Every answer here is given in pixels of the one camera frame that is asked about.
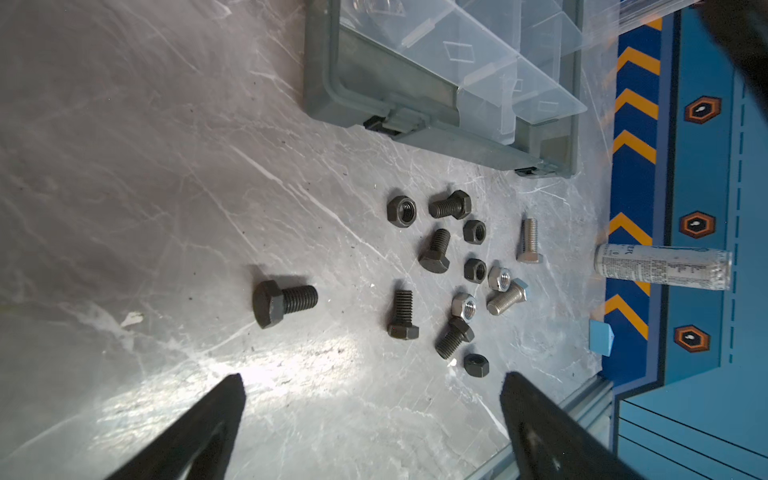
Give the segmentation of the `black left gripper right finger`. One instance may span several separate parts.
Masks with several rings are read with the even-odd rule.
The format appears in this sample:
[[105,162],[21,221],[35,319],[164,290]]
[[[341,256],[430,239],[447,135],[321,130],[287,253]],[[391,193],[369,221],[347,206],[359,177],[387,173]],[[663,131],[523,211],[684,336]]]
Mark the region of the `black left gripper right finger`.
[[501,409],[522,479],[639,479],[519,372],[506,374]]

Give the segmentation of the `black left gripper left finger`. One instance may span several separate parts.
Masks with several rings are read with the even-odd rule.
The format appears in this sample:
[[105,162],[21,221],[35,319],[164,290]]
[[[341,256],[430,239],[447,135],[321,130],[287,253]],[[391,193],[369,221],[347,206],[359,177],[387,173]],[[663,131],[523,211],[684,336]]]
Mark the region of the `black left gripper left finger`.
[[112,479],[222,479],[246,402],[242,377],[226,376]]

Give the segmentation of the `small black nut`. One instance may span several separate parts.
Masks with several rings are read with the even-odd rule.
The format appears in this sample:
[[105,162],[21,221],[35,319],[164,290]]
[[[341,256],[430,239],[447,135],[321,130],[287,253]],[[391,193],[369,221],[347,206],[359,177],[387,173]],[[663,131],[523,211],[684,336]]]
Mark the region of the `small black nut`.
[[469,353],[463,358],[465,372],[474,378],[484,378],[490,373],[489,360],[477,353]]

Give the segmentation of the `black bolt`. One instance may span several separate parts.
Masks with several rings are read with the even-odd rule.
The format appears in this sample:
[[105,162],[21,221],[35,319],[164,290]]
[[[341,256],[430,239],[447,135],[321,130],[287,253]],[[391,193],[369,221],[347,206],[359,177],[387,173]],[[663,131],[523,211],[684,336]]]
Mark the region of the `black bolt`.
[[419,328],[413,324],[413,292],[396,290],[393,317],[387,328],[390,337],[398,340],[419,338]]
[[445,199],[430,203],[428,212],[436,219],[452,216],[461,220],[472,212],[472,200],[463,190],[455,190]]
[[279,324],[286,315],[314,308],[318,300],[312,285],[282,289],[276,281],[267,280],[254,289],[252,307],[259,327],[267,329]]
[[462,343],[471,343],[474,338],[474,331],[467,321],[461,317],[452,317],[444,335],[435,344],[435,350],[442,359],[448,360]]
[[450,260],[446,252],[450,243],[451,234],[448,230],[440,228],[433,232],[428,247],[420,255],[419,264],[429,272],[435,274],[446,273],[450,267]]

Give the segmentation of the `silver hex bolt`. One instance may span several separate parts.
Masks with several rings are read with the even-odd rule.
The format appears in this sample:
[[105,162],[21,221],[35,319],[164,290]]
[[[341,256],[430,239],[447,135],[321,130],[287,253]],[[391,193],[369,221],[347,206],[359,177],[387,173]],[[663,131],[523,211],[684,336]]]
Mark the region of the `silver hex bolt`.
[[528,284],[519,278],[511,281],[506,292],[499,292],[487,303],[487,309],[493,316],[500,316],[513,305],[524,303],[528,299]]
[[543,256],[538,251],[538,225],[534,218],[526,218],[522,222],[522,237],[517,260],[522,263],[539,264]]

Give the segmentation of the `silver hex nut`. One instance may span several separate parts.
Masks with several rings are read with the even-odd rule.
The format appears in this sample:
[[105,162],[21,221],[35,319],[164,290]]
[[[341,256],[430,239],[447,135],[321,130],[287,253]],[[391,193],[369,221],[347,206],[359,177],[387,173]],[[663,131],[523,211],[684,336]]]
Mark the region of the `silver hex nut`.
[[477,312],[477,303],[473,295],[460,292],[454,296],[451,303],[451,315],[470,322]]
[[487,275],[489,287],[496,292],[507,292],[512,280],[510,270],[500,266],[493,266]]

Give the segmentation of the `black hex nut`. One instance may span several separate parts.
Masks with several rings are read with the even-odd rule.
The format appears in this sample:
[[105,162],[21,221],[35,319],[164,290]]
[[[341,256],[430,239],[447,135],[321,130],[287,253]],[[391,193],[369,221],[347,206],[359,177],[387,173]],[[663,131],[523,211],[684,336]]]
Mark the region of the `black hex nut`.
[[387,219],[398,228],[410,227],[417,218],[415,202],[406,195],[393,197],[387,204]]
[[469,220],[463,227],[464,240],[472,245],[482,245],[487,236],[487,228],[483,221]]
[[464,264],[464,279],[474,283],[481,284],[487,274],[487,265],[478,258],[470,258]]

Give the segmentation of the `grey plastic organizer box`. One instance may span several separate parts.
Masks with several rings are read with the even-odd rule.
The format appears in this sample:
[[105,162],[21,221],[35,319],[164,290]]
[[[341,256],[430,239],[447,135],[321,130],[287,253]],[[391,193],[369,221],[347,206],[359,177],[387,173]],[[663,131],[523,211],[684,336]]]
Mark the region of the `grey plastic organizer box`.
[[526,178],[577,168],[581,1],[310,1],[303,107]]

